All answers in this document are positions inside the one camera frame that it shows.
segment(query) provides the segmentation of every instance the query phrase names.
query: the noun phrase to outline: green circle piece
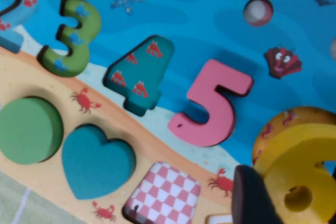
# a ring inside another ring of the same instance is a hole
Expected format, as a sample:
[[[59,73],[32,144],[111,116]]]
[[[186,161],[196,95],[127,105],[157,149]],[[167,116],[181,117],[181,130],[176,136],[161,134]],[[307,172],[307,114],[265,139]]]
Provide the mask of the green circle piece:
[[[44,99],[14,100],[0,111],[0,150],[17,164],[35,164],[52,157],[62,138],[62,118]]]

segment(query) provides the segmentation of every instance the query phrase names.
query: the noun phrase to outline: teal heart piece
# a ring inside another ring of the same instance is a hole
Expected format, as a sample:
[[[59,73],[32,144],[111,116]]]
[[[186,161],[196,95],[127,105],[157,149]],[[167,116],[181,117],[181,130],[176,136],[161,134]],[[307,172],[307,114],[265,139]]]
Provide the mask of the teal heart piece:
[[[123,140],[108,140],[94,125],[71,132],[62,150],[69,186],[77,199],[94,199],[117,190],[135,170],[133,148]]]

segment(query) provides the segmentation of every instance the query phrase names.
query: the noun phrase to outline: pink number 5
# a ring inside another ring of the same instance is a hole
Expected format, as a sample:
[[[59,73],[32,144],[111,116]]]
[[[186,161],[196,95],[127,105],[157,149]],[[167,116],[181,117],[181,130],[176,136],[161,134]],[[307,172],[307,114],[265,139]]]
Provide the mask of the pink number 5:
[[[223,87],[237,95],[246,95],[253,85],[250,76],[216,60],[209,60],[188,90],[187,98],[203,106],[209,113],[205,124],[178,113],[169,122],[169,129],[180,139],[200,147],[217,145],[227,139],[235,126],[234,109],[216,88]]]

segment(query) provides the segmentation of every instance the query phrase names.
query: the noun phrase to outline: green floor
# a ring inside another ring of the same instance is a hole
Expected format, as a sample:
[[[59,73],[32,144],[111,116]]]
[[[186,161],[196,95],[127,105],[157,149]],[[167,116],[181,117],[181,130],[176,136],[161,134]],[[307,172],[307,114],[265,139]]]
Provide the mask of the green floor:
[[[0,172],[0,224],[84,224]]]

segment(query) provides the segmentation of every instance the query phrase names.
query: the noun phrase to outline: number 2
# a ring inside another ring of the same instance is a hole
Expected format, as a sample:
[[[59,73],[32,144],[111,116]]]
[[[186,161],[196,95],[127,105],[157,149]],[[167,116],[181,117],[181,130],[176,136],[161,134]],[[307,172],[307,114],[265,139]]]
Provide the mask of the number 2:
[[[15,0],[7,9],[0,12],[0,45],[18,53],[23,44],[23,36],[13,28],[23,24],[36,11],[37,0]]]
[[[60,14],[75,18],[79,26],[60,25],[56,39],[69,47],[65,57],[44,46],[37,59],[51,73],[61,77],[74,77],[82,73],[90,60],[89,43],[98,35],[101,18],[97,9],[85,0],[62,0]]]
[[[169,129],[180,139],[196,146],[219,144],[231,135],[235,126],[235,115],[230,102],[216,92],[217,86],[243,96],[252,85],[250,76],[216,60],[209,60],[187,93],[189,100],[208,111],[208,122],[199,124],[185,114],[178,113],[169,122]]]

